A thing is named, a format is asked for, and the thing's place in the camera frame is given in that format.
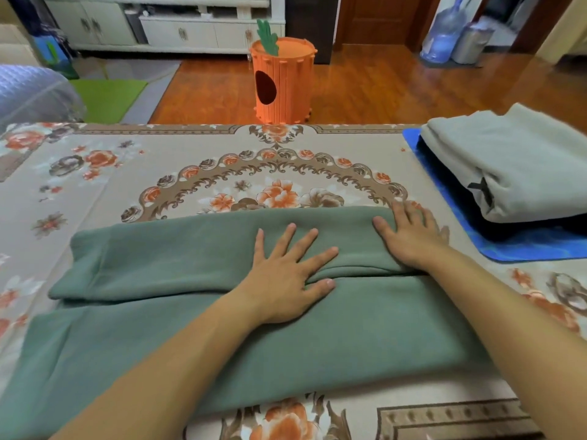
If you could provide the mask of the person's left hand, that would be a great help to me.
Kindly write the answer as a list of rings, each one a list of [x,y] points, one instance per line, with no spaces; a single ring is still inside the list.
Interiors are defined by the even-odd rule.
[[[289,224],[271,253],[265,255],[266,260],[253,263],[245,279],[228,294],[230,302],[244,311],[256,326],[286,323],[301,317],[315,304],[304,301],[304,290],[311,286],[306,285],[307,280],[339,254],[338,247],[330,247],[311,257],[316,269],[288,270],[286,251],[296,229],[294,223]]]

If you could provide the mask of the grey floor rug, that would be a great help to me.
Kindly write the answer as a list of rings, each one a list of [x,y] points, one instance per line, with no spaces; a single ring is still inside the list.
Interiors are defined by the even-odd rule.
[[[148,85],[118,124],[147,124],[163,98],[179,60],[77,58],[74,68],[81,79],[142,80]]]

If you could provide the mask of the grey quilted cover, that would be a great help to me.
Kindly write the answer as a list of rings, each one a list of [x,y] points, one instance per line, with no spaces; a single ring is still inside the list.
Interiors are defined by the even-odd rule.
[[[13,124],[79,123],[86,112],[82,98],[60,73],[0,64],[0,133]]]

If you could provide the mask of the person's left forearm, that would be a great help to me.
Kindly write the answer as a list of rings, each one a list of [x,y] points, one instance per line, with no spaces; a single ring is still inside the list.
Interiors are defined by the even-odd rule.
[[[238,290],[224,295],[49,440],[174,440],[261,322],[253,298]]]

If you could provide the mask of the brown wooden door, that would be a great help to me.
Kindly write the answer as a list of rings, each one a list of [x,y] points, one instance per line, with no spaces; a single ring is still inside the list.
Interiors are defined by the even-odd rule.
[[[441,0],[340,0],[334,50],[351,45],[404,45],[418,51]]]

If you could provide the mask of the blue water jug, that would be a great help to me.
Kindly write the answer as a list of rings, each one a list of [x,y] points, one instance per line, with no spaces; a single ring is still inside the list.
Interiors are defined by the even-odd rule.
[[[462,4],[463,0],[454,0],[450,7],[436,14],[422,43],[421,59],[433,64],[444,64],[451,59],[452,51],[467,24],[466,10]]]

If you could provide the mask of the green floor mat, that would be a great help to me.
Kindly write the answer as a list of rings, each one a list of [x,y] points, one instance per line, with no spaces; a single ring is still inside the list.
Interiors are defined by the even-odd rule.
[[[146,81],[124,79],[79,79],[70,84],[86,107],[83,121],[105,125],[120,123],[148,85]]]

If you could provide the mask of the person's right forearm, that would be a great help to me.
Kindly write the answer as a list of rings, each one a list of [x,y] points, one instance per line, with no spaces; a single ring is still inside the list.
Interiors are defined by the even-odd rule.
[[[473,327],[546,438],[587,440],[587,340],[450,247],[422,268]]]

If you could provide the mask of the green fleece garment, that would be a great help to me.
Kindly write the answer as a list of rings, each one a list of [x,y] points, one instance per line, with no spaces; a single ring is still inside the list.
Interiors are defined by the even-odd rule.
[[[243,280],[258,229],[271,249],[290,223],[338,256],[310,278],[336,288],[303,318],[253,334],[195,415],[424,372],[489,363],[438,285],[389,256],[371,220],[386,207],[260,209],[78,232],[56,310],[29,323],[0,399],[0,440],[51,436]]]

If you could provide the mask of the blue mat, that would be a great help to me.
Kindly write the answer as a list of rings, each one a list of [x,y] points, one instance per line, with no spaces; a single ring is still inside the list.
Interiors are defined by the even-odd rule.
[[[436,188],[447,202],[447,205],[452,210],[452,213],[457,218],[457,221],[462,226],[473,245],[486,258],[503,263],[580,258],[587,259],[587,241],[571,242],[569,244],[556,244],[550,246],[544,244],[533,244],[531,242],[525,241],[524,239],[521,242],[513,243],[492,243],[488,240],[485,240],[482,236],[477,234],[476,231],[470,229],[464,218],[460,216],[456,206],[452,204],[450,197],[440,189],[440,183],[431,173],[431,169],[426,167],[426,162],[423,160],[423,156],[416,148],[417,141],[420,137],[420,130],[418,128],[407,128],[402,132],[402,134],[408,146],[414,152],[416,158],[421,163],[424,170],[429,174]]]

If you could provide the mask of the floral patterned bed sheet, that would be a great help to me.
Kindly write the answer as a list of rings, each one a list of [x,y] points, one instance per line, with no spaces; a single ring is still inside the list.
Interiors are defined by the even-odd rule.
[[[0,183],[0,399],[29,323],[57,309],[78,232],[260,209],[410,200],[450,243],[587,339],[587,258],[482,255],[408,146],[403,125],[24,125],[38,147]],[[178,440],[546,440],[491,364],[381,379],[195,415]]]

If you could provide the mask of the orange carrot-shaped pet house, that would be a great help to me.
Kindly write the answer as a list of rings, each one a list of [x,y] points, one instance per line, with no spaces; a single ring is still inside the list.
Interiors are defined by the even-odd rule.
[[[255,79],[255,114],[266,125],[293,125],[311,115],[313,66],[317,53],[306,39],[278,37],[257,19],[259,39],[250,47]]]

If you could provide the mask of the dark cabinet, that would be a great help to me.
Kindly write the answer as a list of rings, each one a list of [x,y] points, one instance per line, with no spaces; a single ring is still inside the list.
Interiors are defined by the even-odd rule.
[[[330,64],[339,2],[285,0],[285,36],[311,42],[317,50],[315,64]]]

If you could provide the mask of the person's right hand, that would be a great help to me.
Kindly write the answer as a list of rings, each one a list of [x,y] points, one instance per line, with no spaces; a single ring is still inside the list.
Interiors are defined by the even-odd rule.
[[[438,236],[440,228],[432,212],[424,207],[425,227],[412,226],[408,220],[408,204],[411,201],[395,201],[392,212],[396,236],[392,243],[385,243],[387,250],[400,263],[426,273],[432,273],[441,265],[444,258],[453,253],[450,245],[441,243]]]

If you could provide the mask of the grey folded garment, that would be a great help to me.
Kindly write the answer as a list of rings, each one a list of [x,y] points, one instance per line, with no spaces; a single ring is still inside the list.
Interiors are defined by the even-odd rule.
[[[421,127],[426,147],[493,223],[587,214],[587,135],[515,103],[433,118]]]

